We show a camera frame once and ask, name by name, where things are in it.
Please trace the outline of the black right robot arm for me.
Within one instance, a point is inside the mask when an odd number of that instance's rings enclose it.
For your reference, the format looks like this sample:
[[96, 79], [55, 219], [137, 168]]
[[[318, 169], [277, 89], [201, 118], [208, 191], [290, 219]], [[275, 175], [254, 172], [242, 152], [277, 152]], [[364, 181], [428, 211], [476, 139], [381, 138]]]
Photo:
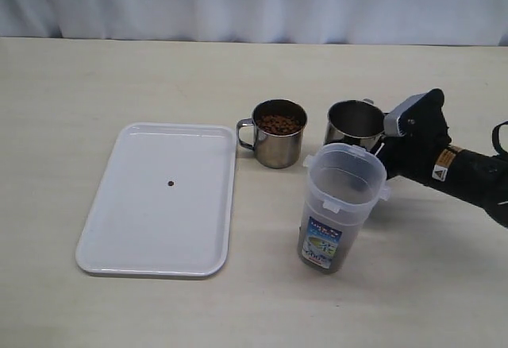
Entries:
[[507, 227], [507, 151], [499, 144], [503, 122], [492, 130], [497, 152], [486, 156], [452, 144], [442, 112], [444, 92], [411, 95], [386, 113], [383, 136], [371, 150], [389, 179], [402, 176], [483, 209]]

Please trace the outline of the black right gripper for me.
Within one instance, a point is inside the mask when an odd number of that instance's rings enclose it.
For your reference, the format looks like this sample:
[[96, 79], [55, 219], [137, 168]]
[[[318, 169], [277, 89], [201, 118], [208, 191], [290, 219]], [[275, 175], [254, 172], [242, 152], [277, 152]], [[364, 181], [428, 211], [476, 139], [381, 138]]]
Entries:
[[402, 176], [420, 184], [430, 181], [438, 155], [451, 143], [444, 103], [444, 92], [434, 88], [411, 95], [385, 114], [382, 137], [372, 152], [389, 180]]

